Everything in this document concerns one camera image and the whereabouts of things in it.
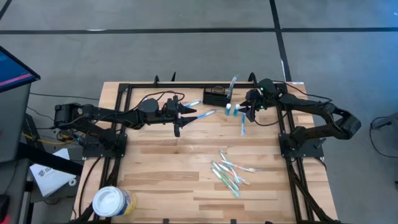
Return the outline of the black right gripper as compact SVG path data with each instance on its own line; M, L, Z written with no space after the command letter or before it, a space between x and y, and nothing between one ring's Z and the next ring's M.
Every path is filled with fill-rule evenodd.
M246 93L246 100L240 104L240 106L246 107L240 108L239 112L246 113L246 116L250 121L255 121L255 113L257 111L267 109L263 93L263 88L249 90Z

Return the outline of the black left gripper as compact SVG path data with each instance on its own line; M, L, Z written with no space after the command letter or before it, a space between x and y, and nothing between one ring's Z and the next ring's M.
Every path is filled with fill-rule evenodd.
M196 109L186 107L184 105L179 105L180 114L195 113ZM181 117L178 115L178 96L174 95L172 98L168 98L166 103L161 108L162 121L164 123L174 124L174 135L175 137L180 137L180 128L196 120L197 117Z

